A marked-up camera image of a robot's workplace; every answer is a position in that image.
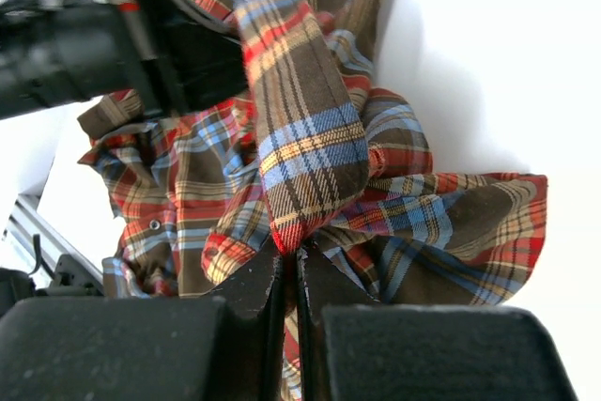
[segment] plaid shirt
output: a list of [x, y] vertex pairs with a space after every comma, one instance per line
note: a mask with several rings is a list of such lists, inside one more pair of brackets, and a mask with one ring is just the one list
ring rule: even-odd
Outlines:
[[[103, 262], [115, 297], [206, 293], [272, 235], [312, 236], [356, 285], [391, 303], [496, 304], [529, 278], [547, 179], [437, 174], [400, 96], [373, 87], [381, 0], [195, 0], [239, 31], [249, 89], [204, 112], [131, 124], [115, 93], [80, 118], [81, 162], [127, 226]], [[283, 399], [301, 399], [296, 314]]]

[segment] tartan cloth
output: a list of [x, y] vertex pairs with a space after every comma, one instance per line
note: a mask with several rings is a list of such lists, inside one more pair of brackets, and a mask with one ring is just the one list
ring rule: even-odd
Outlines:
[[[198, 296], [272, 235], [312, 237], [389, 303], [497, 304], [528, 280], [545, 238], [547, 179], [440, 174], [397, 94], [373, 87], [381, 0], [194, 0], [232, 24], [249, 89], [144, 124], [135, 92], [80, 117], [81, 159], [126, 228], [103, 261], [108, 296]], [[283, 399], [301, 399], [296, 312]]]

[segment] plaid fabric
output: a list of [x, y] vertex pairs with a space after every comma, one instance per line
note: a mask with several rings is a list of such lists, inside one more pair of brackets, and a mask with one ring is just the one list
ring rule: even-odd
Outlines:
[[[103, 262], [110, 296], [205, 293], [269, 235], [282, 253], [312, 236], [384, 302], [496, 304], [524, 285], [546, 178], [433, 173], [409, 104], [371, 85], [381, 0], [195, 1], [238, 29], [249, 90], [145, 124], [137, 95], [115, 93], [80, 118], [81, 162], [127, 222]], [[298, 400], [296, 313], [285, 327], [282, 398]]]

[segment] black plastic part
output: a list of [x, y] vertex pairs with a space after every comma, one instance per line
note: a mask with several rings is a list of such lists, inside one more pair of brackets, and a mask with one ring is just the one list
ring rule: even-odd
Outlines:
[[35, 289], [27, 273], [0, 268], [0, 318], [18, 301], [34, 296]]
[[115, 39], [122, 35], [117, 20], [112, 6], [86, 2], [3, 25], [0, 118], [131, 86], [123, 56], [128, 48]]
[[332, 401], [576, 400], [528, 312], [327, 307], [323, 323]]
[[26, 300], [0, 321], [2, 399], [207, 399], [225, 315], [214, 298]]
[[225, 298], [239, 318], [220, 330], [208, 399], [279, 400], [285, 281], [283, 260], [273, 241], [268, 239], [252, 260], [206, 296]]
[[315, 245], [297, 254], [299, 341], [302, 396], [307, 401], [331, 399], [326, 368], [322, 310], [327, 305], [378, 305], [337, 269]]
[[283, 341], [283, 265], [268, 241], [203, 297], [17, 304], [0, 321], [0, 393], [3, 401], [273, 401]]
[[[151, 83], [180, 115], [205, 110], [248, 87], [239, 42], [195, 21], [190, 0], [137, 0], [157, 58]], [[210, 23], [205, 16], [203, 23]]]

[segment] white background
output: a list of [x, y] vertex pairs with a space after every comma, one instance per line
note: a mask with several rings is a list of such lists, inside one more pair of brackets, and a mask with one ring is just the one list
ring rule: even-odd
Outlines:
[[[545, 249], [510, 304], [548, 327], [579, 398], [601, 399], [601, 0], [386, 0], [381, 19], [378, 81], [411, 102], [437, 170], [548, 175]], [[39, 210], [100, 262], [122, 223], [100, 178], [75, 164], [87, 149], [74, 120], [85, 108], [69, 107], [62, 122], [57, 112], [0, 123], [11, 162], [3, 186], [16, 193], [45, 177], [58, 127]]]

